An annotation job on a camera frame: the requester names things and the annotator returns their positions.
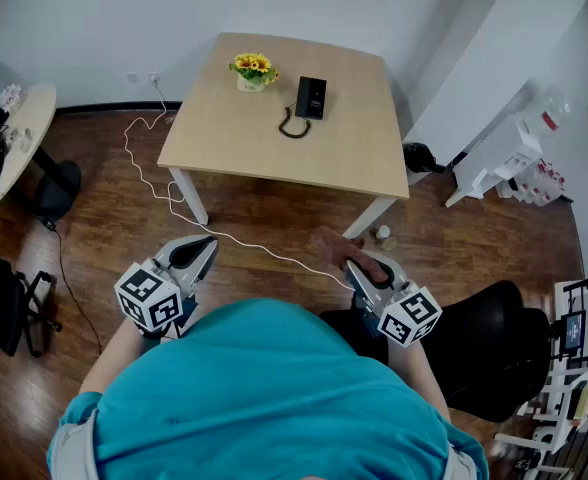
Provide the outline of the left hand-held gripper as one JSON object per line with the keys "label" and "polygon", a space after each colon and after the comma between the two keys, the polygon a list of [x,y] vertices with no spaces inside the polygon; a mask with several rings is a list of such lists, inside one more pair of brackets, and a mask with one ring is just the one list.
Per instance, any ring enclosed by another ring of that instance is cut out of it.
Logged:
{"label": "left hand-held gripper", "polygon": [[195,286],[218,254],[212,235],[190,235],[168,242],[142,263],[133,263],[114,285],[123,314],[146,337],[177,339],[187,331],[197,307]]}

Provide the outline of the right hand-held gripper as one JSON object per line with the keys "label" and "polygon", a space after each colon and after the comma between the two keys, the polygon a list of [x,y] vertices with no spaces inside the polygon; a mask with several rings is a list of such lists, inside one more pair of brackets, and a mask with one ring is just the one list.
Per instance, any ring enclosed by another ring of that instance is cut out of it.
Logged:
{"label": "right hand-held gripper", "polygon": [[426,287],[407,282],[394,259],[374,251],[365,254],[385,273],[383,281],[375,281],[359,263],[346,263],[346,276],[355,290],[366,328],[407,348],[433,330],[442,308]]}

